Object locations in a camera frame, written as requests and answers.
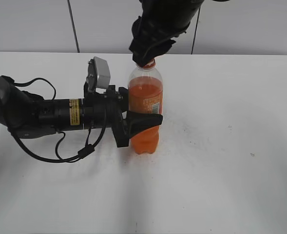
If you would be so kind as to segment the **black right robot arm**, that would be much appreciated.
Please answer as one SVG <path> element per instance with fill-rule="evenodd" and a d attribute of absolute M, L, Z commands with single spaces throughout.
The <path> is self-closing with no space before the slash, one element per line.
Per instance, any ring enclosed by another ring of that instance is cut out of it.
<path fill-rule="evenodd" d="M 139 66 L 166 54 L 185 33 L 202 0 L 141 0 L 142 14 L 132 25 L 129 50 Z"/>

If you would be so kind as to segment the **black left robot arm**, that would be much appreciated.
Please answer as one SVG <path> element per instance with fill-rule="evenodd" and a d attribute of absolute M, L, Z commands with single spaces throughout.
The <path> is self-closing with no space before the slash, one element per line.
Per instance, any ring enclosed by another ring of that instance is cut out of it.
<path fill-rule="evenodd" d="M 110 85 L 104 93 L 87 91 L 79 99 L 44 99 L 40 95 L 19 90 L 26 86 L 10 77 L 0 76 L 0 124 L 6 116 L 21 139 L 35 139 L 58 131 L 111 128 L 117 147 L 127 147 L 135 135 L 159 126 L 160 114 L 140 114 L 128 109 L 128 90 Z"/>

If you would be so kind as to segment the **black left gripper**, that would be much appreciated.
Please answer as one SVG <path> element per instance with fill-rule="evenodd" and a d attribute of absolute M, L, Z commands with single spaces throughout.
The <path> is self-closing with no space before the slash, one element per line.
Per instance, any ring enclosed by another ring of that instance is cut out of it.
<path fill-rule="evenodd" d="M 109 85 L 104 93 L 96 90 L 88 92 L 88 84 L 84 84 L 84 99 L 82 100 L 84 129 L 90 133 L 92 129 L 100 129 L 100 135 L 92 144 L 96 147 L 102 140 L 106 128 L 113 132 L 118 148 L 128 147 L 129 139 L 135 135 L 162 124 L 161 114 L 143 114 L 128 111 L 129 91 L 125 87 L 115 89 L 115 85 Z"/>

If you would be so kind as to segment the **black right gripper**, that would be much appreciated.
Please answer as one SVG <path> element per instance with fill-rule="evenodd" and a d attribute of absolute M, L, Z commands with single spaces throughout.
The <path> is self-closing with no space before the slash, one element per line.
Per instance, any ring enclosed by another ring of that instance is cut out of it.
<path fill-rule="evenodd" d="M 176 32 L 154 20 L 139 16 L 132 25 L 132 35 L 129 50 L 133 54 L 133 61 L 142 67 L 171 49 Z"/>

